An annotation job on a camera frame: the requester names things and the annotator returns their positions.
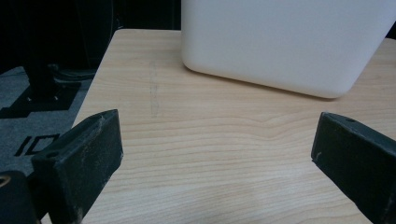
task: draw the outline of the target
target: light wood tabletop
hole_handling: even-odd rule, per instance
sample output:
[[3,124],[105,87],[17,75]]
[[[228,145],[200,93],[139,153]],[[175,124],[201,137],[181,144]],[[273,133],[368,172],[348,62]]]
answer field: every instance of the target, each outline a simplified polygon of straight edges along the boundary
[[124,157],[83,223],[370,223],[310,153],[322,111],[396,139],[396,41],[326,100],[192,72],[178,31],[119,30],[75,124],[109,109]]

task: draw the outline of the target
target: white plastic container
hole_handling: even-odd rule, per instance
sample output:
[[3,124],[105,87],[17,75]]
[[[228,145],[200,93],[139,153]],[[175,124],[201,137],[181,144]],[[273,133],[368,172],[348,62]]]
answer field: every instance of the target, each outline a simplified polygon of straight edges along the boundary
[[182,0],[191,70],[325,98],[346,93],[396,21],[396,0]]

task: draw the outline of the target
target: dark background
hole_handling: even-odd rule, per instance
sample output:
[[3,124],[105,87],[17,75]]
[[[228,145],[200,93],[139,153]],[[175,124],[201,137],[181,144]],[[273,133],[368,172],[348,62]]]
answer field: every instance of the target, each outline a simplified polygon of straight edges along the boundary
[[[46,63],[97,68],[112,34],[121,28],[180,29],[180,0],[26,1]],[[21,62],[0,23],[0,74]],[[388,37],[396,38],[396,28]]]

